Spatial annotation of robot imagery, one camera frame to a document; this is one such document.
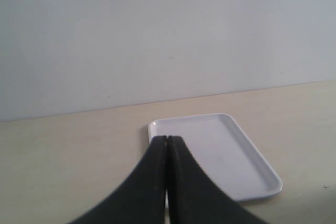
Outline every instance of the rectangular tray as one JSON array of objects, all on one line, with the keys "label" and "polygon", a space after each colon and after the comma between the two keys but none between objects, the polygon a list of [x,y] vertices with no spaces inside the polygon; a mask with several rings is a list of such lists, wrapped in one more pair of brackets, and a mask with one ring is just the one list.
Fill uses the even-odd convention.
[{"label": "rectangular tray", "polygon": [[148,125],[149,139],[181,136],[208,177],[235,201],[270,197],[282,181],[236,121],[227,114],[159,119]]}]

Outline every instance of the wall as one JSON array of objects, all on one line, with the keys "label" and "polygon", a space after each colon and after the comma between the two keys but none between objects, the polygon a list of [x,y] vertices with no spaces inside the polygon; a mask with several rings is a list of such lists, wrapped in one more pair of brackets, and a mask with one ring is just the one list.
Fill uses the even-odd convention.
[{"label": "wall", "polygon": [[0,120],[336,78],[336,0],[0,0]]}]

